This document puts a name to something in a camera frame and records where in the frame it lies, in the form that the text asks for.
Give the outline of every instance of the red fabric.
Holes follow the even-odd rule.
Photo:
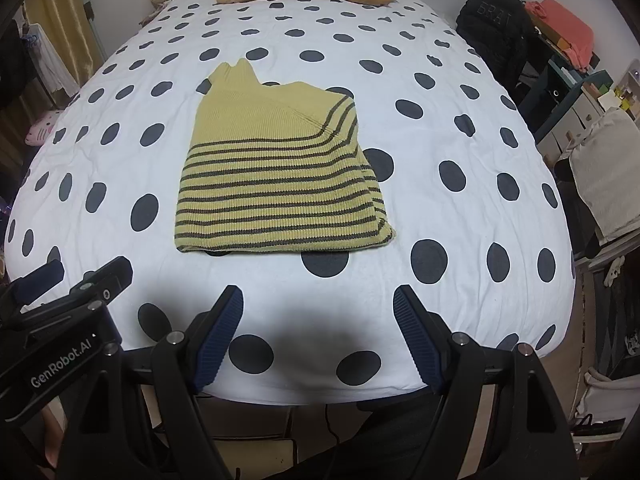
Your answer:
[[[593,54],[591,27],[555,0],[527,2],[525,8],[562,36],[570,48],[563,50],[576,68],[587,68]]]

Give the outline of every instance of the black cord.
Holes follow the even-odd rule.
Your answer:
[[[322,480],[329,480],[331,469],[334,468],[335,457],[338,455],[338,446],[340,445],[340,437],[338,436],[337,433],[335,433],[334,430],[331,429],[331,423],[329,422],[329,405],[328,404],[324,405],[324,421],[326,422],[327,431],[331,433],[335,439],[334,455],[331,457],[331,462],[329,462],[326,472],[324,473],[324,477],[322,478]]]

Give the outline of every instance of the white bedsheet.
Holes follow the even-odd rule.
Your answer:
[[[353,93],[359,142],[398,232],[388,246],[320,257],[176,250],[196,88],[242,56],[262,82]],[[244,316],[207,387],[216,396],[345,402],[424,386],[392,313],[405,283],[480,344],[520,340],[545,354],[564,336],[574,276],[554,181],[487,66],[419,0],[175,0],[56,127],[15,203],[9,274],[60,258],[51,300],[125,255],[133,282],[110,311],[126,349],[153,343],[139,314],[151,335],[167,329],[152,305],[183,330],[238,285]]]

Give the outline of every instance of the ribbed knit fabric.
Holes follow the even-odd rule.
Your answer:
[[[340,251],[393,229],[358,146],[353,100],[302,82],[261,85],[241,59],[218,66],[180,179],[181,251]]]

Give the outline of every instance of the black pants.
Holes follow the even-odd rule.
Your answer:
[[[372,414],[353,438],[268,478],[322,480],[331,467],[332,480],[405,480],[424,450],[439,402],[425,390],[360,402]]]

